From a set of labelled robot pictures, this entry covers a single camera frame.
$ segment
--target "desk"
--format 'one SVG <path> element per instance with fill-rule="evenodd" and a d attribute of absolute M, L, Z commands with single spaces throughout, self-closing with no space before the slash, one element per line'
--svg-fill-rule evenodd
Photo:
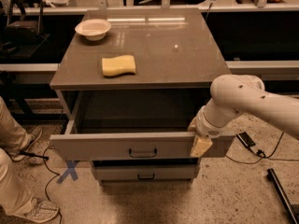
<path fill-rule="evenodd" d="M 74 36 L 50 83 L 69 125 L 50 140 L 65 160 L 91 161 L 100 182 L 195 178 L 187 127 L 210 82 L 230 73 L 200 11 L 108 9 L 83 20 L 94 18 L 112 28 L 95 43 Z M 135 75 L 103 76 L 102 58 L 127 54 Z"/>

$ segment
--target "drawer handle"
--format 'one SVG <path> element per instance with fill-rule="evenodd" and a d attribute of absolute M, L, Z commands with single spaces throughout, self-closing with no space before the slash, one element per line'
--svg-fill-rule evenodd
<path fill-rule="evenodd" d="M 138 180 L 142 180 L 142 181 L 149 181 L 152 179 L 155 179 L 155 174 L 152 174 L 152 176 L 149 177 L 141 177 L 140 175 L 137 175 Z"/>
<path fill-rule="evenodd" d="M 146 158 L 153 158 L 157 155 L 157 148 L 153 149 L 153 152 L 152 153 L 149 153 L 149 155 L 138 155 L 138 153 L 141 153 L 141 152 L 133 152 L 131 149 L 129 149 L 129 155 L 130 157 L 132 158 L 143 158 L 143 159 L 146 159 Z"/>

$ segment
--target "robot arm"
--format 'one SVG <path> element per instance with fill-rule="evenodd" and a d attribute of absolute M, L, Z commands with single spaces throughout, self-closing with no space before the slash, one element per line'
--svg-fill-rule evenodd
<path fill-rule="evenodd" d="M 210 92 L 212 98 L 195 118 L 200 135 L 219 137 L 228 122 L 246 112 L 299 139 L 299 100 L 264 91 L 258 77 L 223 75 Z"/>

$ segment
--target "pants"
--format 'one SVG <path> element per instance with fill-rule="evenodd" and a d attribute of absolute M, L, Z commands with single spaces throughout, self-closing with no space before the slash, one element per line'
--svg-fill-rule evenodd
<path fill-rule="evenodd" d="M 7 215 L 22 215 L 30 212 L 35 204 L 33 192 L 21 181 L 12 160 L 1 148 L 16 151 L 30 142 L 30 136 L 11 117 L 0 97 L 0 205 Z"/>

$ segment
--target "drawer front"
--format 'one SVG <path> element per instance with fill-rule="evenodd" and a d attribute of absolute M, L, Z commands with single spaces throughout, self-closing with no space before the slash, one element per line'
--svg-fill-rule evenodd
<path fill-rule="evenodd" d="M 194 179 L 199 172 L 199 165 L 180 166 L 136 166 L 136 167 L 101 167 L 92 168 L 94 178 L 103 181 L 154 181 L 163 179 Z"/>
<path fill-rule="evenodd" d="M 195 133 L 98 133 L 52 135 L 66 161 L 190 157 Z"/>

